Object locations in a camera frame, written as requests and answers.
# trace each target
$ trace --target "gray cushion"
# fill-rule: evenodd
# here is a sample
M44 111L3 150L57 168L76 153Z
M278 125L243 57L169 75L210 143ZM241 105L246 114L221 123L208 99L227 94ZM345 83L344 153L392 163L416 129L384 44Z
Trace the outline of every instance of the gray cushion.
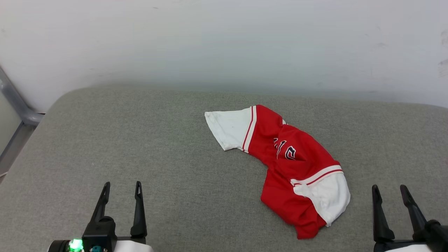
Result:
M297 240L260 201L267 168L224 152L205 111L263 104L338 160L352 195L314 239ZM156 251L372 251L371 186L397 238L412 227L399 186L427 219L448 224L448 109L297 97L90 88L60 98L0 185L2 251L44 251L80 237L106 181L106 214L129 235L135 181L143 186L147 242Z

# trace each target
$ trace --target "green led light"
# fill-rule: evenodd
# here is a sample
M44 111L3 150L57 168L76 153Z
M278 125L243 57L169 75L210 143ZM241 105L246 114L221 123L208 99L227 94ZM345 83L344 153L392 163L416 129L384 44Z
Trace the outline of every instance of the green led light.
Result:
M73 239L70 243L69 243L69 249L70 251L73 252L79 252L82 251L84 247L82 246L82 240L80 239Z

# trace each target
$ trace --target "sleeve trim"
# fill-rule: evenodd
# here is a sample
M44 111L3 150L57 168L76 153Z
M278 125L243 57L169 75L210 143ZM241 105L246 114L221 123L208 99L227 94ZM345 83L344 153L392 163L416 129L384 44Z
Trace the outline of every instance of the sleeve trim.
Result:
M257 106L251 107L252 118L250 120L249 128L247 129L246 137L243 142L243 151L249 153L249 145L254 134L255 124L257 123Z
M291 179L291 185L292 186L296 186L296 185L311 185L313 183L319 182L322 179L331 176L333 174L336 173L344 173L340 167L340 165L332 165L329 166L327 168L324 168L322 170L320 170L319 172L317 172L316 174L314 174L313 176L304 179L304 180L297 180L297 179Z

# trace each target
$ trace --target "white wall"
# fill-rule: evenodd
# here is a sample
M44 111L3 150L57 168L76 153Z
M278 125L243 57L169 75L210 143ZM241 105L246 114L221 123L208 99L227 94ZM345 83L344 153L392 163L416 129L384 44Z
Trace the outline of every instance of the white wall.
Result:
M19 115L0 92L0 154L8 145L21 122Z
M448 107L448 1L0 0L0 65L38 112L110 83Z

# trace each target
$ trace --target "red stripe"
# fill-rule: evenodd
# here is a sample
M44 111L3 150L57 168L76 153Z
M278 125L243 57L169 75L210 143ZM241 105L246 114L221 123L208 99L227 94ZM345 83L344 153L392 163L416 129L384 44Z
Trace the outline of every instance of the red stripe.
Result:
M315 180L309 182L307 185L310 185L310 184L316 182L316 180L320 179L321 177L323 177L323 176L325 176L325 175L327 175L327 174L329 174L329 173L335 172L335 171L342 171L342 169L332 170L332 171L329 171L329 172L327 172L327 173L324 173L324 174L322 174L322 176L320 176L320 177L318 177L317 179L315 179Z
M251 112L252 112L252 118L250 119L249 128L247 129L247 132L246 132L246 137L244 138L244 142L243 142L243 146L242 146L243 151L244 151L244 145L246 144L247 135L249 134L249 131L250 131L250 126L252 126L252 121L254 120L254 107L252 106L251 109L252 109L252 110L251 110Z

